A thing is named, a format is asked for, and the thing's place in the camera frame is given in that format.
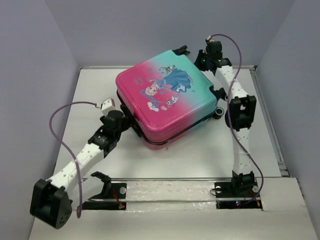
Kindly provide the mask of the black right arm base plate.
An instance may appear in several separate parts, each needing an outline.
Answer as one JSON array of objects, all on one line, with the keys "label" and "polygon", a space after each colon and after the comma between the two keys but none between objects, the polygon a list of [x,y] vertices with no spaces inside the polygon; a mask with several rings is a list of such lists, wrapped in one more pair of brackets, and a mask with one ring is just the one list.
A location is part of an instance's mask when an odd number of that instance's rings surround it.
[{"label": "black right arm base plate", "polygon": [[214,183],[210,194],[215,197],[215,204],[218,210],[244,210],[263,209],[258,184],[249,186],[237,193],[232,192],[231,182],[218,181]]}]

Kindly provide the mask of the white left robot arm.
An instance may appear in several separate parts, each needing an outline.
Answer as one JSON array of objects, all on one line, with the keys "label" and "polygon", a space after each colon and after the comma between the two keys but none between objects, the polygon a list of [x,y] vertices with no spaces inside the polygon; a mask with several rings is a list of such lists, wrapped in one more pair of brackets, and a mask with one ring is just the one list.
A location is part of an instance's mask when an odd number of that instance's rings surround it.
[{"label": "white left robot arm", "polygon": [[101,127],[80,153],[73,155],[71,162],[49,179],[39,179],[34,184],[29,213],[55,229],[62,228],[72,212],[80,218],[85,200],[94,195],[104,198],[110,194],[107,175],[91,174],[87,179],[91,186],[85,185],[82,178],[117,146],[129,125],[128,118],[119,110],[111,110],[100,121]]}]

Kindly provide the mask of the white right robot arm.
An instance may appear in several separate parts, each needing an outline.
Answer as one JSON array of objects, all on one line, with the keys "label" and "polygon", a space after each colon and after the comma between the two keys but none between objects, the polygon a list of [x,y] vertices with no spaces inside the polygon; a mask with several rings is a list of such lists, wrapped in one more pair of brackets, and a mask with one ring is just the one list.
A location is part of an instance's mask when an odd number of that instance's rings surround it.
[{"label": "white right robot arm", "polygon": [[249,153],[249,133],[255,117],[257,99],[249,95],[237,79],[222,48],[213,46],[200,50],[194,63],[201,71],[211,71],[223,89],[214,93],[227,101],[225,122],[232,135],[233,169],[228,182],[216,182],[214,195],[218,198],[245,198],[255,185],[252,157]]}]

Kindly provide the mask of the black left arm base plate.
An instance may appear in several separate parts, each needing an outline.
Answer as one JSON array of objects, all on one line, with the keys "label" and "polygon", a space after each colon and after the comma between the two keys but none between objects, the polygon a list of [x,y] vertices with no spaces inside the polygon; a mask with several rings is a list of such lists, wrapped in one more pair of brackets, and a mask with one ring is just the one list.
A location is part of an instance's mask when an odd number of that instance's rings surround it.
[{"label": "black left arm base plate", "polygon": [[127,209],[127,183],[113,182],[102,172],[96,171],[83,182],[89,187],[89,198],[82,204],[83,210],[124,211]]}]

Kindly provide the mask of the pink and teal suitcase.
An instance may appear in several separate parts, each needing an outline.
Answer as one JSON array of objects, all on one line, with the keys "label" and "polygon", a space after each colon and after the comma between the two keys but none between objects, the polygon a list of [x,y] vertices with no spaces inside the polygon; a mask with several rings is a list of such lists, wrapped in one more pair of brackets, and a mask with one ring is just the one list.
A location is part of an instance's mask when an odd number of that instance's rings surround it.
[{"label": "pink and teal suitcase", "polygon": [[162,149],[224,114],[218,101],[226,99],[225,90],[216,89],[188,53],[186,45],[167,50],[115,78],[121,107],[150,149]]}]

